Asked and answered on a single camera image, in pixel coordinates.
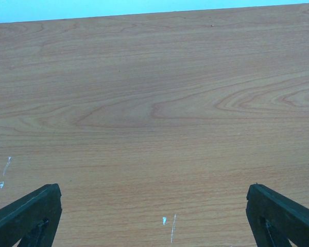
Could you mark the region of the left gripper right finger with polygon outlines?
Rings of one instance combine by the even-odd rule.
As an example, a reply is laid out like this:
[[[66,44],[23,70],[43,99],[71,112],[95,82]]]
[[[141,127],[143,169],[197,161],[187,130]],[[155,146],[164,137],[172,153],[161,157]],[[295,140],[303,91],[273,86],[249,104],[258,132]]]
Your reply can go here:
[[[309,209],[265,185],[250,185],[246,215],[257,246],[309,246]]]

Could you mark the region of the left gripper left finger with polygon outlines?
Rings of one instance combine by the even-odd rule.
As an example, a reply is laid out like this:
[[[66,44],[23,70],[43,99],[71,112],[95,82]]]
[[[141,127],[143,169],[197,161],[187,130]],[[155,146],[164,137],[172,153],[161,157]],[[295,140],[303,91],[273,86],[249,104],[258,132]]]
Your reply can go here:
[[[58,184],[46,184],[0,209],[0,246],[52,246],[62,214]]]

